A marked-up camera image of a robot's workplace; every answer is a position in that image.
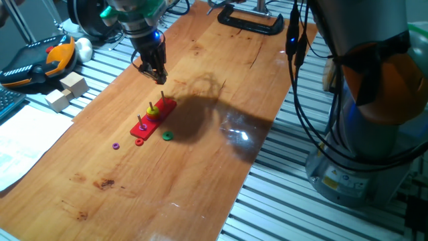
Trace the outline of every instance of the black and orange device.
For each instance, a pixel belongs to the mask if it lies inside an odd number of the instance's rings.
[[[73,37],[57,35],[20,49],[0,72],[0,84],[17,88],[43,83],[48,78],[71,71],[77,57]]]

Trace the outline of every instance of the white paper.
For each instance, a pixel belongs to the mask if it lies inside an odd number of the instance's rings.
[[[0,191],[23,177],[73,122],[24,106],[0,126]]]

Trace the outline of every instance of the wooden table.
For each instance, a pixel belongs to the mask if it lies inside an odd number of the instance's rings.
[[[216,239],[290,79],[286,31],[241,31],[208,9],[196,2],[165,33],[164,86],[127,68],[1,193],[0,228],[20,240]],[[309,26],[310,39],[315,33]],[[129,130],[161,90],[178,106],[137,147]]]

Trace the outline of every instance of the green ring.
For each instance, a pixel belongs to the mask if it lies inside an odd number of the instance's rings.
[[[165,132],[162,134],[162,138],[163,138],[164,140],[166,140],[166,141],[170,141],[170,140],[172,140],[172,139],[174,138],[174,134],[173,134],[172,132],[170,132],[170,131],[165,131]]]

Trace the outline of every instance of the keyboard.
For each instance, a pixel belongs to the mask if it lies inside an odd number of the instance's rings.
[[[0,120],[18,107],[25,99],[25,94],[0,88]]]

